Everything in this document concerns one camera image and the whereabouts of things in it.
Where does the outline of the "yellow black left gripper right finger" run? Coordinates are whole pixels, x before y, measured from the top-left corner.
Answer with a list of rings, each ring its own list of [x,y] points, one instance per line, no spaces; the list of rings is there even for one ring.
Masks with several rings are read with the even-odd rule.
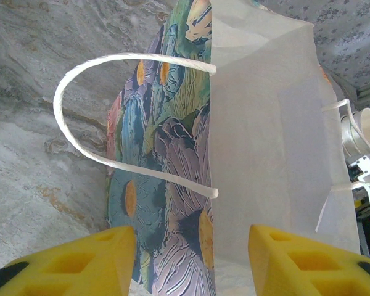
[[[252,225],[257,295],[370,295],[370,258],[270,226]]]

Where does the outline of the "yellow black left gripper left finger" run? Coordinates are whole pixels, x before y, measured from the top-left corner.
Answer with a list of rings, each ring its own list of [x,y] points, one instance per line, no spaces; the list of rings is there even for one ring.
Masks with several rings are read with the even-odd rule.
[[[135,251],[120,226],[32,253],[0,269],[0,295],[128,295]]]

